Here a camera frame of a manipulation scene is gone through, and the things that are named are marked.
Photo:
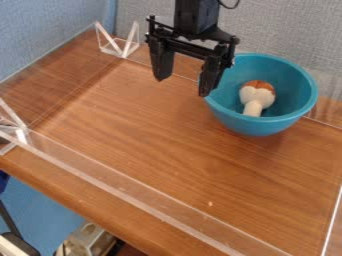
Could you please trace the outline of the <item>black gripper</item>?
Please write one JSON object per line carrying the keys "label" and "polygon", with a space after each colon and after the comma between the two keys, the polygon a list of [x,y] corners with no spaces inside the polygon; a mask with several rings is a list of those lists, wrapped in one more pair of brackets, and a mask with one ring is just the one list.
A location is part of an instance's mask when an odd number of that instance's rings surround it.
{"label": "black gripper", "polygon": [[235,9],[222,0],[175,0],[174,24],[167,25],[151,14],[147,17],[146,42],[150,47],[152,72],[158,81],[174,70],[176,53],[204,61],[199,77],[199,96],[206,97],[218,87],[226,68],[232,66],[239,38],[218,25],[220,8]]}

